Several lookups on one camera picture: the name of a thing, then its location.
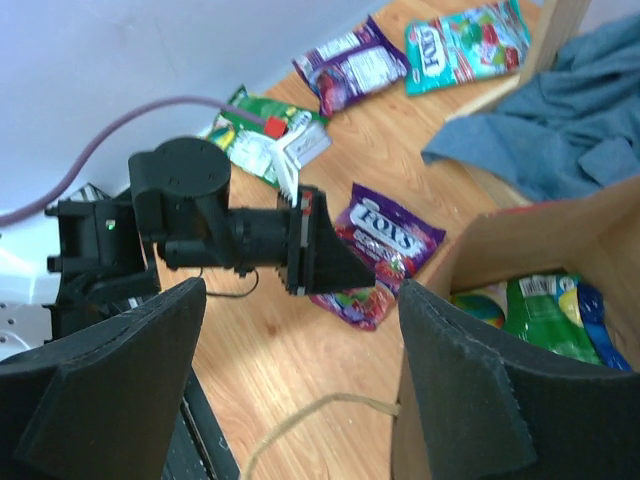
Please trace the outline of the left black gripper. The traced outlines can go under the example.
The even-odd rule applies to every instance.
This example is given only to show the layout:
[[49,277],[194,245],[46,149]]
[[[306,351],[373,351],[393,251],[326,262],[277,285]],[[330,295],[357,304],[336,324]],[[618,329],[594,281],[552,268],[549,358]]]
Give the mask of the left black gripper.
[[284,228],[282,258],[276,273],[285,290],[292,296],[307,294],[310,244],[313,251],[310,295],[373,287],[374,272],[335,232],[325,193],[311,185],[301,185],[295,200],[293,205],[291,199],[279,192],[276,202]]

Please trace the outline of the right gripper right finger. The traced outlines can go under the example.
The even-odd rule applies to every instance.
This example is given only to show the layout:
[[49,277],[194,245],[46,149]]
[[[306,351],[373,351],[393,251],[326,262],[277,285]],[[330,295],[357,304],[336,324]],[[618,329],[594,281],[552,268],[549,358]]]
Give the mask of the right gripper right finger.
[[639,377],[559,356],[414,281],[391,442],[395,479],[635,479]]

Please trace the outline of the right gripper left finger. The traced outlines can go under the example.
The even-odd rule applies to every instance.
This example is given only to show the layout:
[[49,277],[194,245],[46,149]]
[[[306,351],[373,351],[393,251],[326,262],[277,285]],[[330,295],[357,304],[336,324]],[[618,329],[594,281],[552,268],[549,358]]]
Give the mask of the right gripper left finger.
[[3,360],[2,478],[160,478],[205,303],[191,278]]

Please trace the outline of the purple Fox's berries bag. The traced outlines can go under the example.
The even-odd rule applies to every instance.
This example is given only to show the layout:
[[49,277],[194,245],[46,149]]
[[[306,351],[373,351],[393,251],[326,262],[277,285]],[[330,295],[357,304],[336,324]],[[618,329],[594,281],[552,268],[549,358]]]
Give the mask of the purple Fox's berries bag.
[[375,273],[372,287],[320,294],[311,301],[355,328],[374,331],[394,306],[400,286],[413,278],[444,242],[446,231],[401,204],[354,183],[334,230]]

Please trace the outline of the green yellow Fox's bag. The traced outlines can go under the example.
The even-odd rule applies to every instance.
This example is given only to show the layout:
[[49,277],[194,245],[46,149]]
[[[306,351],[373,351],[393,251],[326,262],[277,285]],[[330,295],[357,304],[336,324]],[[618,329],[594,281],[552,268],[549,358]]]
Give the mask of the green yellow Fox's bag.
[[580,318],[578,274],[534,274],[507,282],[503,329],[555,354],[589,364],[599,359]]

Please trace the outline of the blue snack packet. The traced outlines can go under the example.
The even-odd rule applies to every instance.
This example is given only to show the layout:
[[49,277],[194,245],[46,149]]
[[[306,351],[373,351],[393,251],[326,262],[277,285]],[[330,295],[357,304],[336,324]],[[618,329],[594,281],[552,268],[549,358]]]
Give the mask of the blue snack packet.
[[609,368],[630,372],[630,364],[614,346],[606,328],[600,291],[589,283],[579,282],[577,299],[583,326],[601,362]]

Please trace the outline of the green snack packet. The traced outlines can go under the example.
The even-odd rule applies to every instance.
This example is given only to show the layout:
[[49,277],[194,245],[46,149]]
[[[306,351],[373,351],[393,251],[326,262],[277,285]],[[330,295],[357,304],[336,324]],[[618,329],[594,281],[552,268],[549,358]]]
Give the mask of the green snack packet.
[[[254,95],[240,85],[227,102],[263,119],[274,116],[283,120],[290,130],[317,121],[323,126],[329,119],[319,113],[294,104],[269,97]],[[275,142],[263,131],[263,127],[237,114],[220,112],[214,119],[206,138],[226,152],[230,161],[260,178],[271,187],[278,188],[276,171],[269,155],[269,147]]]

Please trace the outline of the brown red paper bag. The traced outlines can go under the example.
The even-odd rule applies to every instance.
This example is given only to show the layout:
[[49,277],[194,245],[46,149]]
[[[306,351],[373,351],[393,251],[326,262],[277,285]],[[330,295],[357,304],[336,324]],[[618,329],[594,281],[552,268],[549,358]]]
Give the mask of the brown red paper bag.
[[474,220],[399,295],[394,479],[639,475],[639,181]]

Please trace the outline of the green Fox's candy bag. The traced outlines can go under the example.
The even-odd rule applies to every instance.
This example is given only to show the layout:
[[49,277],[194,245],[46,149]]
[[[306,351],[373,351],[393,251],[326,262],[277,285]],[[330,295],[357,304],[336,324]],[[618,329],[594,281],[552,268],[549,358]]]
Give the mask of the green Fox's candy bag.
[[409,96],[500,77],[524,63],[531,35],[517,1],[496,1],[405,30]]

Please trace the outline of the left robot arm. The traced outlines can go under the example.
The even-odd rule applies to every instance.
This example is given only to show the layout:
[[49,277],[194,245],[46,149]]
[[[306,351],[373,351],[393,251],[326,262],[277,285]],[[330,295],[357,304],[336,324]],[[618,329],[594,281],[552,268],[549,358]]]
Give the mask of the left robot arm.
[[54,198],[25,219],[4,216],[2,302],[48,309],[60,338],[156,294],[158,262],[242,276],[272,268],[298,297],[373,286],[372,270],[335,233],[325,193],[299,183],[285,146],[271,153],[280,185],[272,208],[231,207],[226,153],[179,137],[133,155],[119,196]]

